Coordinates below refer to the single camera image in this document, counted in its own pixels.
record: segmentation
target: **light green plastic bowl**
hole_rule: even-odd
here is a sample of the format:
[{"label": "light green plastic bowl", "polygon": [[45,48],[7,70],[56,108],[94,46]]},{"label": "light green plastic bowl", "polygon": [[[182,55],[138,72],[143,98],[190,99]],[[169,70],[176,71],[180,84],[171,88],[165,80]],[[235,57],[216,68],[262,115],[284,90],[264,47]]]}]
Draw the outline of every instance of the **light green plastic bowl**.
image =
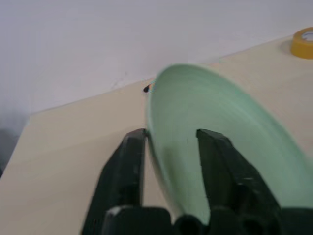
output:
[{"label": "light green plastic bowl", "polygon": [[154,167],[176,216],[209,220],[196,138],[220,132],[261,173],[282,206],[313,207],[313,169],[286,130],[256,101],[208,68],[172,65],[149,94]]}]

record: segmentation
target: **yellow tape roll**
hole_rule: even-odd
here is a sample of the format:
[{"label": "yellow tape roll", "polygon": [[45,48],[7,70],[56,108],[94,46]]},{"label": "yellow tape roll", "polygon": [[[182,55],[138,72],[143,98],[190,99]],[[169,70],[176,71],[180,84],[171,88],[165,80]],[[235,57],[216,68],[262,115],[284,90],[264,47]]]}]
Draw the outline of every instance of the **yellow tape roll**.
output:
[{"label": "yellow tape roll", "polygon": [[313,27],[294,34],[291,53],[303,59],[313,59]]}]

